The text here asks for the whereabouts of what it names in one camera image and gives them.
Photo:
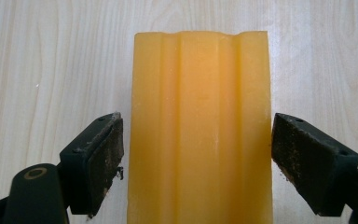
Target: wooden table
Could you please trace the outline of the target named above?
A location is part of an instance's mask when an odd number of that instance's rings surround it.
[[[301,117],[358,152],[358,2],[0,1],[0,198],[11,178],[60,151],[95,118],[120,111],[128,167],[133,37],[139,32],[267,30],[272,112]],[[275,164],[274,223],[316,217]],[[126,223],[115,180],[90,222]],[[85,216],[70,216],[85,223]]]

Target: soap bar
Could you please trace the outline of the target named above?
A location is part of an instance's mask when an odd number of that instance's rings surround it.
[[[141,33],[133,60],[128,223],[272,223],[267,33]]]

